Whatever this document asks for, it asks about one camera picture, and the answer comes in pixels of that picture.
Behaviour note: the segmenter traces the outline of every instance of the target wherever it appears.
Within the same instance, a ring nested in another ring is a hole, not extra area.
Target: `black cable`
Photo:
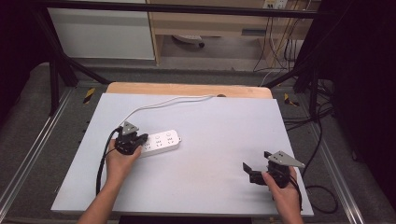
[[[103,172],[103,167],[105,166],[106,156],[108,155],[108,153],[110,153],[111,151],[113,151],[113,150],[115,149],[115,148],[113,148],[113,149],[111,149],[111,150],[109,150],[109,151],[107,152],[108,144],[110,144],[110,140],[111,140],[111,137],[113,136],[113,134],[114,134],[115,132],[120,132],[121,129],[122,129],[122,128],[119,127],[119,128],[117,128],[117,129],[113,130],[113,132],[111,132],[110,136],[109,136],[108,139],[107,139],[106,146],[105,146],[105,151],[103,152],[102,159],[100,160],[98,175],[97,175],[97,177],[96,177],[96,195],[98,195],[99,192],[100,192],[101,179],[102,179],[102,172]]]
[[[264,35],[264,44],[262,45],[262,55],[264,55],[264,50],[265,50],[265,39],[267,37],[267,30],[268,30],[268,24],[270,22],[270,18],[267,18],[267,25],[265,26],[265,35]],[[256,71],[257,65],[259,65],[260,61],[262,60],[262,55],[260,56],[260,59],[257,61],[256,66],[253,68],[253,72],[258,72]]]
[[[295,40],[295,42],[294,42],[294,58],[293,58],[294,62],[297,61],[296,51],[297,51],[297,40]]]
[[[320,109],[321,109],[324,105],[326,105],[326,104],[328,104],[328,103],[322,104],[322,105],[318,108],[318,114],[320,114]],[[312,155],[311,155],[311,158],[309,158],[308,162],[305,164],[305,168],[304,168],[303,173],[302,173],[302,178],[304,178],[304,175],[305,175],[305,173],[306,173],[306,171],[307,171],[309,165],[311,164],[311,162],[312,162],[312,160],[314,159],[315,155],[317,155],[317,152],[318,152],[319,147],[320,147],[320,143],[321,143],[322,136],[323,136],[323,129],[322,129],[322,126],[321,126],[320,117],[318,117],[318,126],[319,126],[319,138],[318,138],[318,143],[317,143],[317,146],[315,147],[314,153],[312,153]]]
[[[290,71],[291,53],[293,52],[293,40],[291,39],[290,41],[291,41],[291,48],[289,50],[289,59],[288,59],[289,71]]]
[[[293,31],[294,31],[294,28],[297,26],[297,23],[300,21],[300,19],[298,19],[298,20],[296,20],[295,22],[294,22],[294,24],[293,24],[293,26],[291,26],[291,30],[290,30],[290,33],[289,33],[289,36],[288,36],[288,42],[287,42],[287,45],[286,45],[286,47],[285,47],[285,50],[284,50],[284,52],[283,52],[283,56],[284,56],[284,58],[285,58],[285,60],[291,60],[291,52],[290,52],[290,56],[289,56],[289,58],[287,59],[287,57],[286,57],[286,49],[288,48],[288,44],[289,44],[289,41],[291,40],[290,38],[291,38],[291,35],[293,34]]]
[[[288,60],[288,57],[286,56],[286,51],[287,51],[287,49],[288,49],[288,47],[289,47],[289,39],[286,41],[286,46],[285,46],[285,49],[283,50],[283,59],[284,60]]]
[[[332,196],[332,199],[334,200],[334,209],[332,209],[332,210],[324,210],[324,209],[318,208],[317,206],[315,206],[314,204],[311,203],[312,207],[317,209],[319,212],[324,213],[324,214],[334,214],[338,210],[337,198],[329,189],[326,189],[325,187],[320,186],[320,185],[306,186],[305,189],[324,189],[325,191],[330,193],[330,195]]]
[[[272,28],[273,28],[273,25],[274,25],[274,18],[271,17],[271,26],[270,26],[270,47],[271,47],[271,41],[272,41]],[[275,58],[276,61],[279,63],[280,67],[282,67],[283,69],[286,69],[286,67],[284,67],[284,66],[280,63],[280,60],[277,58],[277,55],[276,55],[275,50],[274,50],[274,47],[275,47],[274,45],[272,45],[272,47],[271,47],[271,51],[272,51],[273,54],[274,54],[274,58]]]
[[[290,183],[296,188],[298,193],[298,200],[300,202],[300,211],[303,211],[303,196],[301,195],[300,187],[298,186],[297,180],[293,176],[289,177]]]
[[[332,107],[326,108],[326,109],[324,109],[323,111],[321,110],[321,108],[322,108],[323,106],[325,106],[325,105],[327,105],[327,104],[329,104],[329,103],[330,103],[330,102],[326,102],[326,103],[322,104],[322,105],[318,108],[318,112],[317,112],[317,114],[318,114],[318,115],[317,115],[317,117],[318,117],[318,126],[319,126],[319,138],[318,138],[318,143],[317,143],[317,145],[316,145],[316,147],[315,147],[315,150],[314,150],[313,154],[311,155],[311,157],[310,157],[308,163],[306,164],[306,166],[305,166],[305,168],[304,168],[304,170],[303,170],[302,178],[304,178],[305,173],[306,173],[306,171],[307,171],[307,168],[308,168],[309,164],[310,164],[310,163],[312,162],[312,160],[315,158],[315,155],[317,154],[318,149],[319,149],[319,146],[320,146],[320,143],[321,143],[321,139],[322,139],[322,135],[323,135],[323,130],[322,130],[322,126],[321,126],[320,120],[321,120],[322,118],[326,117],[327,115],[331,114],[332,111],[333,111]],[[284,122],[285,122],[285,125],[295,124],[295,126],[293,126],[292,128],[289,128],[288,131],[289,131],[289,130],[292,130],[292,129],[295,129],[295,128],[298,128],[298,127],[301,127],[301,126],[305,125],[305,124],[308,123],[308,122],[314,121],[313,118],[311,118],[311,117],[308,117],[308,118],[283,118],[283,119],[290,119],[290,120],[288,120],[288,121],[284,121]],[[327,189],[327,188],[325,188],[325,187],[323,187],[323,186],[320,186],[320,185],[311,185],[311,186],[306,186],[306,187],[305,187],[305,189],[314,189],[314,188],[324,189],[325,191],[329,192],[330,195],[332,196],[332,199],[334,200],[334,208],[333,208],[332,210],[324,210],[324,209],[321,209],[321,208],[319,208],[319,207],[317,207],[317,206],[315,206],[314,204],[311,203],[312,207],[315,208],[315,209],[317,209],[319,212],[324,213],[324,214],[334,214],[334,213],[338,210],[338,201],[337,201],[337,198],[335,197],[335,195],[334,195],[329,189]]]

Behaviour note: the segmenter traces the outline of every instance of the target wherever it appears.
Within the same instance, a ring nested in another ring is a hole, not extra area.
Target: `black frame bar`
[[[47,38],[51,48],[49,53],[52,59],[50,63],[51,75],[51,111],[53,114],[59,105],[59,87],[57,76],[60,75],[66,86],[77,86],[78,79],[72,68],[75,68],[85,75],[92,77],[102,84],[109,84],[107,80],[95,74],[90,69],[77,63],[68,57],[57,35],[52,32],[49,25],[43,19],[43,10],[52,8],[88,9],[88,10],[112,10],[112,11],[142,11],[142,12],[168,12],[168,13],[188,13],[188,14],[211,14],[211,15],[234,15],[234,16],[254,16],[254,17],[278,17],[278,18],[298,18],[298,19],[336,19],[336,15],[330,12],[317,12],[309,10],[279,10],[266,8],[247,7],[207,7],[207,6],[185,6],[185,5],[165,5],[165,4],[136,4],[136,3],[113,3],[113,2],[89,2],[89,1],[68,1],[68,0],[33,0],[29,3],[32,14]]]
[[[256,17],[278,17],[298,19],[331,19],[335,15],[329,12],[316,12],[310,10],[283,10],[248,7],[207,7],[188,5],[166,4],[138,4],[138,3],[110,3],[89,1],[59,1],[59,0],[35,0],[37,6],[55,8],[73,8],[89,10],[112,10],[112,11],[143,11],[143,12],[170,12],[188,14],[212,14]]]

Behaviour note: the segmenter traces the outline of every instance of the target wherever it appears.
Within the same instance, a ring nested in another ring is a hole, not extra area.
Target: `white table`
[[[52,211],[75,214],[95,196],[95,178],[108,135],[132,110],[174,96],[102,96]],[[276,215],[267,187],[250,184],[242,162],[265,170],[264,150],[293,156],[276,100],[216,97],[143,110],[129,119],[138,133],[174,129],[177,150],[139,159],[113,211],[124,215],[263,217]],[[303,216],[313,216],[304,184]],[[105,182],[106,169],[102,183]]]

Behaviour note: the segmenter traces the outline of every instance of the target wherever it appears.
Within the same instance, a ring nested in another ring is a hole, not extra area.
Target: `power strip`
[[[178,137],[175,130],[150,134],[148,141],[143,145],[140,158],[177,149],[180,142],[181,138]]]

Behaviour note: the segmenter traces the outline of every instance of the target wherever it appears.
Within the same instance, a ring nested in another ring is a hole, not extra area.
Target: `electrical cable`
[[[311,203],[312,207],[317,209],[319,212],[324,213],[324,214],[334,214],[338,210],[337,198],[329,189],[326,189],[325,187],[323,187],[321,185],[310,185],[310,186],[306,186],[305,189],[323,189],[323,190],[327,191],[332,196],[332,199],[334,200],[334,209],[332,209],[332,210],[324,210],[324,209],[321,209]]]
[[[288,39],[288,40],[286,41],[285,49],[283,50],[283,59],[284,59],[286,62],[288,62],[288,71],[290,71],[290,60],[288,60],[288,57],[286,56],[286,51],[287,51],[287,49],[288,49],[288,47],[289,47],[289,42],[290,42],[290,40]]]
[[[282,67],[283,69],[286,69],[286,67],[284,67],[283,64],[280,63],[280,60],[277,58],[277,52],[276,52],[276,51],[279,51],[279,49],[277,49],[277,50],[275,51],[274,39],[272,38],[273,25],[274,25],[274,18],[271,17],[271,26],[270,26],[270,48],[271,48],[271,51],[272,51],[273,54],[274,54],[274,58],[276,59],[277,63],[279,63],[280,67]]]
[[[277,75],[279,75],[279,73],[281,73],[282,70],[284,70],[284,69],[280,69],[280,70],[275,74],[275,77],[276,77]],[[264,84],[265,79],[266,79],[271,73],[273,73],[274,71],[275,71],[275,69],[271,70],[269,73],[267,73],[267,75],[265,75],[265,77],[262,79],[262,84],[260,84],[259,87],[262,87],[262,85]]]
[[[306,163],[306,165],[305,165],[305,168],[304,168],[304,170],[303,170],[303,172],[302,172],[302,179],[304,179],[305,173],[306,173],[306,171],[307,171],[309,165],[311,164],[312,160],[315,158],[315,155],[316,155],[317,152],[318,152],[318,149],[319,149],[319,146],[320,146],[320,143],[321,143],[321,140],[322,140],[323,129],[322,129],[322,125],[321,125],[320,120],[321,120],[322,118],[324,118],[324,116],[327,116],[328,114],[332,113],[332,107],[326,108],[325,110],[321,111],[321,108],[322,108],[323,106],[329,104],[329,103],[330,103],[330,102],[326,102],[326,103],[322,104],[322,105],[318,108],[318,112],[317,112],[317,114],[318,114],[318,115],[317,115],[317,117],[318,117],[318,126],[319,126],[319,138],[318,138],[318,143],[317,143],[317,146],[315,147],[315,150],[314,150],[313,154],[311,155],[309,161],[308,161],[308,162]],[[304,124],[307,123],[308,121],[310,122],[310,121],[313,121],[313,120],[312,120],[311,118],[309,118],[309,119],[306,119],[306,120],[303,120],[303,121],[290,121],[290,123],[293,123],[293,122],[295,122],[295,123],[301,122],[301,123],[303,123],[303,125],[304,125]],[[337,199],[336,199],[335,195],[334,195],[329,189],[327,189],[327,188],[325,188],[325,187],[323,187],[323,186],[320,186],[320,185],[306,186],[305,189],[324,189],[325,191],[329,192],[330,195],[332,196],[332,199],[334,200],[334,208],[331,209],[331,210],[324,210],[324,209],[321,209],[321,208],[319,208],[319,207],[317,207],[316,205],[314,205],[314,204],[311,203],[312,207],[315,208],[315,209],[317,209],[319,212],[324,213],[324,214],[333,214],[333,213],[335,213],[335,212],[338,210],[338,202],[337,202]]]
[[[259,65],[260,61],[262,60],[262,56],[264,55],[265,40],[266,40],[266,37],[267,37],[267,30],[268,30],[268,24],[269,24],[269,22],[270,22],[270,18],[268,17],[268,18],[267,18],[267,25],[265,26],[264,44],[262,45],[262,55],[260,56],[260,59],[257,61],[256,65],[254,66],[253,72],[258,72],[258,71],[260,71],[260,70],[256,71],[256,67],[257,67],[257,65]]]
[[[293,58],[293,61],[294,62],[296,62],[297,61],[297,40],[295,40],[295,42],[294,42],[294,58]]]
[[[307,1],[308,3],[305,6],[305,10],[308,10],[309,6],[311,5],[312,0]]]
[[[303,196],[301,194],[300,187],[298,186],[297,180],[294,179],[293,176],[289,175],[289,181],[297,190],[298,200],[300,202],[300,210],[303,211]]]
[[[322,119],[322,118],[324,118],[324,117],[330,115],[332,112],[333,112],[333,108],[332,108],[332,107],[326,108],[325,110],[321,111],[321,112],[318,114],[318,118],[319,118],[319,119]],[[289,128],[287,129],[287,131],[291,131],[291,130],[293,130],[293,129],[296,129],[296,128],[299,128],[299,127],[301,127],[301,126],[304,126],[305,124],[307,124],[307,123],[309,123],[309,122],[315,121],[315,119],[314,119],[314,118],[311,118],[311,117],[308,117],[308,118],[301,118],[301,120],[297,120],[297,119],[299,119],[299,118],[284,118],[284,119],[293,119],[293,120],[286,120],[286,121],[284,121],[285,125],[294,125],[294,126],[289,127]]]
[[[259,70],[256,70],[256,72],[260,72],[260,71],[264,71],[264,70],[276,70],[276,69],[281,69],[281,70],[284,70],[284,68],[279,68],[279,67],[275,67],[275,68],[271,68],[271,67],[267,67],[267,68],[261,68],[261,69],[259,69]]]
[[[107,156],[107,154],[108,154],[110,151],[112,151],[112,150],[115,149],[115,148],[113,148],[112,150],[109,150],[108,153],[107,153],[108,144],[110,144],[110,140],[111,140],[111,137],[113,136],[113,134],[114,134],[115,132],[120,132],[120,131],[121,131],[121,127],[116,128],[115,130],[113,130],[113,131],[111,132],[110,136],[107,138],[105,150],[104,150],[104,152],[103,152],[102,159],[100,160],[99,170],[98,170],[98,174],[97,174],[97,176],[96,176],[96,195],[98,195],[99,192],[100,192],[101,179],[102,179],[102,172],[103,172],[103,167],[105,166],[106,156]]]
[[[191,99],[191,98],[212,98],[212,97],[215,97],[215,95],[178,96],[178,97],[172,98],[172,99],[170,99],[170,100],[167,100],[167,101],[164,101],[164,102],[161,102],[161,103],[158,103],[158,104],[141,106],[141,107],[135,109],[134,111],[132,111],[125,119],[122,120],[122,122],[121,122],[118,126],[121,126],[122,123],[123,123],[125,120],[127,120],[129,117],[132,116],[132,114],[134,114],[135,112],[137,112],[137,111],[139,111],[139,110],[153,109],[153,108],[161,108],[161,107],[166,106],[165,104],[170,103],[170,102],[172,102],[172,101],[175,101],[175,100],[177,100],[177,99],[184,99],[184,98],[188,98],[188,99]]]
[[[295,9],[297,8],[299,1],[300,1],[300,0],[297,0],[297,1],[294,3],[294,6],[293,6],[293,9],[292,9],[292,10],[295,10]],[[286,24],[286,27],[289,27],[290,22],[291,22],[291,19],[288,20],[288,23]],[[293,25],[293,27],[292,27],[292,29],[291,29],[291,31],[290,31],[289,37],[290,37],[291,33],[293,32],[295,25],[296,25],[296,22],[294,23],[294,25]],[[282,37],[280,38],[280,42],[283,41],[285,35],[286,35],[286,29],[285,29],[285,32],[283,33]],[[279,48],[276,50],[276,56],[277,56],[277,53],[279,52],[279,50],[282,49],[284,45],[285,45],[285,44],[280,45]]]

